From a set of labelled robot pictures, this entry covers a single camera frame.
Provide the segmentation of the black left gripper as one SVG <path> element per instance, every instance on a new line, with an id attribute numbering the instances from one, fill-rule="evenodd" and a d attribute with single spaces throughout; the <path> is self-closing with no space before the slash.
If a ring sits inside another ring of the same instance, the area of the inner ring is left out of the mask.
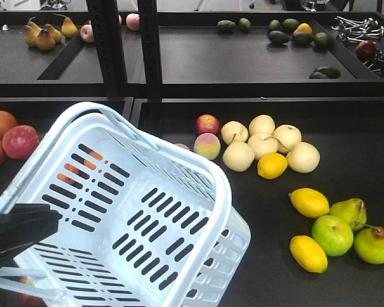
<path id="1" fill-rule="evenodd" d="M 0 213 L 0 269 L 8 261 L 58 231 L 61 214 L 47 204 L 16 204 Z"/>

